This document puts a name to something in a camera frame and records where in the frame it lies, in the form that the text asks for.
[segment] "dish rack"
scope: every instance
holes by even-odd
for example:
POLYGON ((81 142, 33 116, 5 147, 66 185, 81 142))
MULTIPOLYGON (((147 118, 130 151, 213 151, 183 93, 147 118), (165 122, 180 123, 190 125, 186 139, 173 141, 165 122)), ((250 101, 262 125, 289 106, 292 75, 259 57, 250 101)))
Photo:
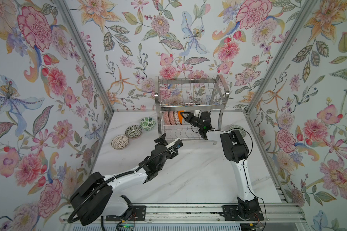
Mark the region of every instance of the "dish rack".
POLYGON ((157 111, 158 134, 166 133, 167 140, 180 137, 183 140, 202 140, 198 128, 186 123, 164 125, 164 111, 194 111, 219 109, 217 129, 221 130, 222 114, 229 99, 230 90, 222 75, 209 79, 164 80, 158 77, 155 82, 155 105, 157 111))

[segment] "floral wallpaper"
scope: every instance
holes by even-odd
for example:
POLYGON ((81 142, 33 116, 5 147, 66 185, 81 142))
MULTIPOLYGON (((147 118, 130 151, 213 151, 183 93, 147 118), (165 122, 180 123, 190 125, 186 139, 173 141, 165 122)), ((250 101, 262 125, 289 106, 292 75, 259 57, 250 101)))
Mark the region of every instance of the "floral wallpaper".
POLYGON ((320 0, 251 118, 312 230, 347 231, 347 0, 320 0))
MULTIPOLYGON (((228 107, 244 109, 288 35, 302 0, 77 0, 67 2, 114 109, 154 109, 154 82, 223 75, 228 107)), ((167 102, 211 95, 160 86, 167 102)))
POLYGON ((105 103, 52 0, 0 0, 0 231, 58 228, 101 146, 105 103))

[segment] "orange lily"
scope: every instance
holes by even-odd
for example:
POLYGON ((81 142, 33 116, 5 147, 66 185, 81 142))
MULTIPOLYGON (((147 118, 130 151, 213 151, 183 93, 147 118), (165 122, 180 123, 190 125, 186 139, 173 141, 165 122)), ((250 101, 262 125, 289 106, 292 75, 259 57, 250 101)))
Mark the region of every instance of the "orange lily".
POLYGON ((120 88, 118 89, 118 91, 117 92, 119 92, 120 91, 120 89, 121 89, 121 87, 122 87, 122 91, 121 91, 121 93, 120 94, 122 94, 122 92, 124 91, 124 83, 125 84, 130 84, 130 85, 133 85, 133 86, 137 86, 136 84, 132 84, 132 83, 129 83, 129 82, 127 82, 126 80, 128 80, 128 79, 131 79, 131 77, 130 78, 125 78, 125 79, 122 79, 122 73, 121 73, 121 70, 120 70, 120 67, 119 66, 117 66, 118 67, 118 71, 119 71, 119 73, 120 73, 120 79, 119 80, 117 80, 117 81, 114 81, 112 84, 111 84, 111 87, 109 88, 109 90, 113 87, 113 85, 120 85, 120 88))

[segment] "patterned bowl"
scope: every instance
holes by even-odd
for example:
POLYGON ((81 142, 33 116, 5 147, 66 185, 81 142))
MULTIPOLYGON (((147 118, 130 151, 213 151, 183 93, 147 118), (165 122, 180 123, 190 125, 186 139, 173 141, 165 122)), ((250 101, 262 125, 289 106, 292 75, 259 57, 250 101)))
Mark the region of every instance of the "patterned bowl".
POLYGON ((140 121, 140 127, 145 131, 150 131, 155 126, 155 120, 152 117, 145 117, 140 121))
POLYGON ((137 138, 141 135, 141 127, 139 125, 131 125, 125 131, 125 135, 130 139, 137 138))
POLYGON ((128 145, 128 137, 125 135, 116 136, 113 138, 111 144, 112 148, 121 150, 128 145))

